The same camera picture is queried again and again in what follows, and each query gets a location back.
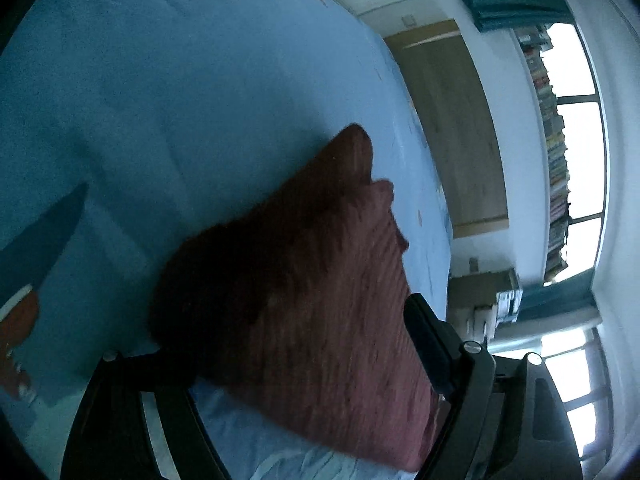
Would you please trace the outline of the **dark red knitted sweater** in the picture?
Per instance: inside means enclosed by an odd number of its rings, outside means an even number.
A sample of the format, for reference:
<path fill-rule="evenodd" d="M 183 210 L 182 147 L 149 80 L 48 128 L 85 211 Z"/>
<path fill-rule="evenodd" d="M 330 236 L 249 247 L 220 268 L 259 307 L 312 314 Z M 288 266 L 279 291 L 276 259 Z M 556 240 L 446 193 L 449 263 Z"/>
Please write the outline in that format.
<path fill-rule="evenodd" d="M 417 471 L 437 396 L 404 322 L 408 240 L 363 128 L 343 129 L 268 200 L 185 240 L 148 330 L 196 376 L 334 450 Z"/>

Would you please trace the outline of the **wooden drawer cabinet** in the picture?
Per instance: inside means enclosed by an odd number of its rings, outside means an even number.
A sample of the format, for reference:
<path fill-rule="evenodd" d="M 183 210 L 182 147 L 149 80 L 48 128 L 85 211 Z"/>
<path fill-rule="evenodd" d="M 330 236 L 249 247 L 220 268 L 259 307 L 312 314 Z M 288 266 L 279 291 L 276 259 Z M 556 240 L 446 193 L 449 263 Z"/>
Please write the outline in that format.
<path fill-rule="evenodd" d="M 500 324 L 518 320 L 522 296 L 513 269 L 450 278 L 446 321 L 462 340 L 486 344 Z"/>

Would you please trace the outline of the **blue cartoon bed sheet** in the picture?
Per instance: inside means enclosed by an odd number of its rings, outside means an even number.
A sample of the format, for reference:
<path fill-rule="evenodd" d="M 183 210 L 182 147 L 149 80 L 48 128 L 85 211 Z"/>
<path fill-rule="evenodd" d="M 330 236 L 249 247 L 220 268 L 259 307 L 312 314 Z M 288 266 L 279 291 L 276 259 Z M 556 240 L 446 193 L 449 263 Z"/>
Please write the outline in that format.
<path fill-rule="evenodd" d="M 1 408 L 49 479 L 89 375 L 144 350 L 157 270 L 341 128 L 373 143 L 410 287 L 445 311 L 444 192 L 383 39 L 332 0 L 37 0 L 1 55 L 1 297 L 40 313 Z"/>

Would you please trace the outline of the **teal curtain left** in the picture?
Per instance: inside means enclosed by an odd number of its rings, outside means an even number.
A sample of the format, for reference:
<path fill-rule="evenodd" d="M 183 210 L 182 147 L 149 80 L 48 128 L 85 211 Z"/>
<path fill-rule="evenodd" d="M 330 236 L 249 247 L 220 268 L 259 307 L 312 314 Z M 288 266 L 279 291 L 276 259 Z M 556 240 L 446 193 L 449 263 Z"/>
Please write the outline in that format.
<path fill-rule="evenodd" d="M 479 32 L 555 23 L 574 24 L 566 0 L 462 0 Z"/>

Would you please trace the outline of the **teal curtain right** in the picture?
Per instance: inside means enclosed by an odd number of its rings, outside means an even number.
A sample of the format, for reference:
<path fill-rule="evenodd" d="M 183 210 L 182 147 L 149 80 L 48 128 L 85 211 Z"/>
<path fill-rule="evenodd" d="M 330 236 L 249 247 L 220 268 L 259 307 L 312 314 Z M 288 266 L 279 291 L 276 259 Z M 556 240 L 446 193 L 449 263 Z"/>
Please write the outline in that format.
<path fill-rule="evenodd" d="M 551 285 L 527 286 L 518 311 L 518 322 L 541 320 L 552 316 L 594 307 L 592 293 L 594 269 L 585 270 L 571 278 Z"/>

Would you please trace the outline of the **row of books on shelf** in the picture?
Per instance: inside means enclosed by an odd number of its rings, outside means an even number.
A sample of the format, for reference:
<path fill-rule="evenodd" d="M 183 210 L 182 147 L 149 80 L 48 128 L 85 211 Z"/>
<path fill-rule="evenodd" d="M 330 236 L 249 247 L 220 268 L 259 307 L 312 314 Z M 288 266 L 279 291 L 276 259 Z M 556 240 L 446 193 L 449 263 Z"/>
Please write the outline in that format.
<path fill-rule="evenodd" d="M 530 78 L 535 88 L 536 100 L 544 130 L 544 154 L 547 159 L 549 188 L 549 232 L 544 280 L 551 282 L 568 267 L 562 250 L 568 237 L 568 166 L 565 157 L 566 143 L 564 119 L 558 111 L 558 98 L 550 82 L 549 72 L 542 60 L 544 51 L 552 48 L 548 29 L 544 25 L 524 26 L 513 29 L 520 46 Z"/>

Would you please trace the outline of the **teal curtain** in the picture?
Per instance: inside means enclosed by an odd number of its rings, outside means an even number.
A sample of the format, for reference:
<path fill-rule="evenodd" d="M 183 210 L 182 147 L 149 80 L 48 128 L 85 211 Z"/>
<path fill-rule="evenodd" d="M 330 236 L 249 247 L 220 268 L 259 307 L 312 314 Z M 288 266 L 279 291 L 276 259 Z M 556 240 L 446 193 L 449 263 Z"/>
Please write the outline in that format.
<path fill-rule="evenodd" d="M 555 23 L 574 24 L 566 0 L 462 0 L 479 32 Z"/>
<path fill-rule="evenodd" d="M 518 311 L 518 322 L 541 320 L 552 316 L 594 307 L 592 293 L 594 269 L 585 270 L 571 278 L 551 285 L 527 286 Z"/>

